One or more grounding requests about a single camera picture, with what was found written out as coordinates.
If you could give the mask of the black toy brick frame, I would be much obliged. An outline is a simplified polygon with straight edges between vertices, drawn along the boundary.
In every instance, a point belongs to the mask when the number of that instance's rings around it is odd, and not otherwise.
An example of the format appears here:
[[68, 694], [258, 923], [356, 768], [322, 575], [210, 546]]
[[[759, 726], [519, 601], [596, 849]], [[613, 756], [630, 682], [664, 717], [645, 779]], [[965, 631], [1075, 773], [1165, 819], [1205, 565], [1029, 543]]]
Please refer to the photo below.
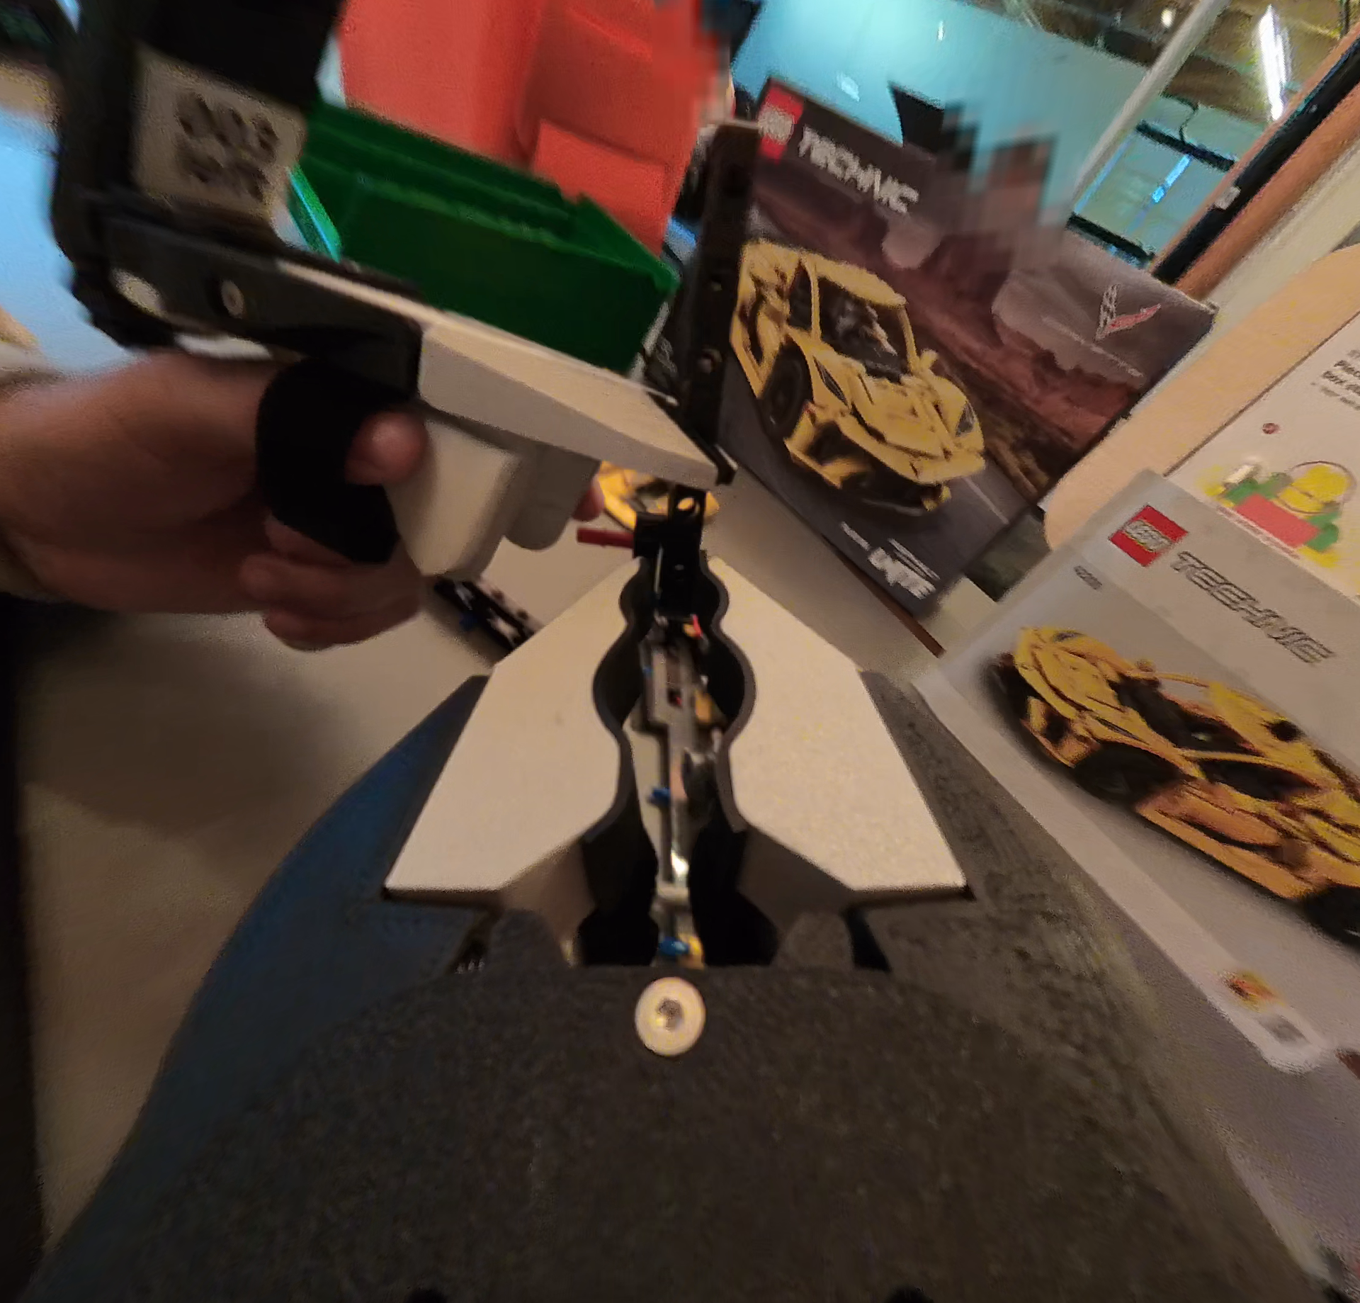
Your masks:
[[732, 457], [719, 442], [719, 427], [757, 147], [753, 121], [730, 119], [715, 128], [706, 164], [700, 236], [672, 329], [672, 416], [713, 463], [721, 486], [736, 474]]

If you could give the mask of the grey desk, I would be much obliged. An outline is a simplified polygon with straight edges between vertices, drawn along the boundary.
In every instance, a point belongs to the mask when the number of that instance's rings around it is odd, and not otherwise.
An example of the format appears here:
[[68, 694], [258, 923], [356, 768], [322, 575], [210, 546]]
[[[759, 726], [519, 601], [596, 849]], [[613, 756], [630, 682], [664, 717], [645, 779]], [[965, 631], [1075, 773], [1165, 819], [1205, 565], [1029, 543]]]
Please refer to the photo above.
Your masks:
[[31, 605], [46, 1259], [21, 1301], [1334, 1301], [1235, 1176], [1112, 915], [916, 696], [969, 875], [696, 978], [399, 904], [477, 700], [449, 635]]

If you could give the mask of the red plastic storage tote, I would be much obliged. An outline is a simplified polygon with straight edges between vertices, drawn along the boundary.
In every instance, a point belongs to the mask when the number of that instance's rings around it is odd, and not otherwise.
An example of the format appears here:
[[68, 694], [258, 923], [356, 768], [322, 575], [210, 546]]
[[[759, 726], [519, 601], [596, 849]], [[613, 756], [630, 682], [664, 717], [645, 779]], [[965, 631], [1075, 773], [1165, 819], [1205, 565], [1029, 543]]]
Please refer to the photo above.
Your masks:
[[706, 0], [346, 0], [346, 100], [587, 196], [662, 251], [719, 94]]

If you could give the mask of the large yellow toy car panel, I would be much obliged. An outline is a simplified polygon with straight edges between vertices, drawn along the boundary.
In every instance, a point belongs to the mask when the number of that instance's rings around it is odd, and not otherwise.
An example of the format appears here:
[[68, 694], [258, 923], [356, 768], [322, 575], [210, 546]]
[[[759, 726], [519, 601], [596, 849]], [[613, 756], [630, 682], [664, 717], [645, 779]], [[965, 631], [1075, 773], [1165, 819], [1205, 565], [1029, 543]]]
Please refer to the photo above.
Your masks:
[[647, 526], [666, 524], [672, 518], [674, 488], [670, 480], [607, 461], [598, 471], [604, 514], [619, 531], [638, 531], [640, 520]]

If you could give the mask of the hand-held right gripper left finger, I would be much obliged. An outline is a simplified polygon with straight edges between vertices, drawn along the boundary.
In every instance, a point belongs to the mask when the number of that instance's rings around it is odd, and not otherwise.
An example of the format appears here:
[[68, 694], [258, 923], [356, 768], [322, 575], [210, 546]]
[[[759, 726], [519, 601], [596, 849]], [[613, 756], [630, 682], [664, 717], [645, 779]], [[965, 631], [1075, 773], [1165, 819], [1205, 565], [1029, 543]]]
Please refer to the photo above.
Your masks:
[[390, 896], [536, 913], [589, 966], [653, 962], [657, 851], [626, 732], [651, 603], [645, 563], [623, 563], [492, 669]]

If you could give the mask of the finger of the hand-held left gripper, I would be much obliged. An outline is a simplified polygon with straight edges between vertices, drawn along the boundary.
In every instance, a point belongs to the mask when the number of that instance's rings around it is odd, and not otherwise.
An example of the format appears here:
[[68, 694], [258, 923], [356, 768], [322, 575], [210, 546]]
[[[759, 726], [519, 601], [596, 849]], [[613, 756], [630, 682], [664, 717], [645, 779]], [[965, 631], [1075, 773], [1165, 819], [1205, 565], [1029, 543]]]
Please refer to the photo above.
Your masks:
[[415, 319], [418, 397], [433, 412], [694, 490], [732, 476], [628, 376], [439, 308], [416, 304]]

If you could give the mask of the person's left hand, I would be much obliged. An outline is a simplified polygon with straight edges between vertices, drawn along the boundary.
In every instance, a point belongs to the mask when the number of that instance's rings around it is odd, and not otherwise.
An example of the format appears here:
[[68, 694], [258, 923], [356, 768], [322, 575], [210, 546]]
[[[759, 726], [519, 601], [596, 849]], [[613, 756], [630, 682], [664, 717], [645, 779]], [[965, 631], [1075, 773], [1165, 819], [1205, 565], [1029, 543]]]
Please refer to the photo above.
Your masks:
[[259, 361], [161, 352], [2, 382], [2, 546], [46, 597], [108, 613], [252, 614], [324, 650], [424, 605], [416, 565], [350, 563], [258, 495]]

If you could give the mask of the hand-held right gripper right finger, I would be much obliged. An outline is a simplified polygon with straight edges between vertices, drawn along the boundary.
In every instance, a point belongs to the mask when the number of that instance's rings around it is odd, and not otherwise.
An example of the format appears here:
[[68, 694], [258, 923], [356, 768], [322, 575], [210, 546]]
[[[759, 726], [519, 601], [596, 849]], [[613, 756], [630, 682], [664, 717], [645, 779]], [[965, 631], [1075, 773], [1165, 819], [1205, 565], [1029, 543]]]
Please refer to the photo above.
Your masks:
[[710, 628], [713, 824], [691, 904], [708, 966], [764, 966], [810, 917], [967, 898], [967, 877], [868, 675], [723, 560]]

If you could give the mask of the toy car instruction booklet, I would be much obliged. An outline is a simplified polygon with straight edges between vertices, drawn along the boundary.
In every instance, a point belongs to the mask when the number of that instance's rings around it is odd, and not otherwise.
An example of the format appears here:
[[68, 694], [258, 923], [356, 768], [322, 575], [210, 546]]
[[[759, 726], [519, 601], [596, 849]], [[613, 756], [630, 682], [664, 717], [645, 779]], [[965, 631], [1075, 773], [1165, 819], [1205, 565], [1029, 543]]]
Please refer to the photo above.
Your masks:
[[918, 681], [1264, 1063], [1358, 1074], [1358, 605], [1143, 473]]

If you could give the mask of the black toy brick beam assembly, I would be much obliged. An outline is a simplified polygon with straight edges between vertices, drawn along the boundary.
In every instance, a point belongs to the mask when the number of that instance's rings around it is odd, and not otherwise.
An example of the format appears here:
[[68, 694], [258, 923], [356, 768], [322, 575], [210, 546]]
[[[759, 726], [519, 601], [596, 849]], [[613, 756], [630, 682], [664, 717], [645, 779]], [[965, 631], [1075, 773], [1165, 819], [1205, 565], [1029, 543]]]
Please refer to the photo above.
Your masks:
[[590, 546], [630, 548], [624, 631], [592, 696], [619, 739], [619, 800], [585, 839], [592, 911], [575, 953], [587, 966], [704, 966], [725, 960], [725, 917], [740, 836], [719, 796], [729, 728], [742, 698], [732, 656], [713, 637], [719, 607], [702, 548], [706, 493], [676, 486], [632, 529], [579, 527]]

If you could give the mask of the toy car set box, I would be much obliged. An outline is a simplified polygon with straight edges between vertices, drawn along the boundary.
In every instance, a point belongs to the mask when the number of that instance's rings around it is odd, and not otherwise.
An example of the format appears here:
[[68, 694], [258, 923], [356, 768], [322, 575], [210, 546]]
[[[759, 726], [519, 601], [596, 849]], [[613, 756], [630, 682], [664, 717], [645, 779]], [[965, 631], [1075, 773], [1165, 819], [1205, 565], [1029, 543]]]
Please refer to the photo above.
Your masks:
[[891, 87], [899, 136], [768, 79], [719, 444], [929, 614], [1213, 329], [1058, 221], [1052, 140], [990, 149]]

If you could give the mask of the green plastic bin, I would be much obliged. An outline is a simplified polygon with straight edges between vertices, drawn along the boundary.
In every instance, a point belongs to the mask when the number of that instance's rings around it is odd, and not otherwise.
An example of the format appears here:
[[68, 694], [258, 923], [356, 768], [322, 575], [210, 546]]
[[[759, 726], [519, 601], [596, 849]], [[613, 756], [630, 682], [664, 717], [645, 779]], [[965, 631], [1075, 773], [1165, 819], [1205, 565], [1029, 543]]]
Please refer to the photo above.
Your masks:
[[467, 316], [628, 372], [679, 276], [592, 200], [318, 100], [290, 185], [309, 248]]

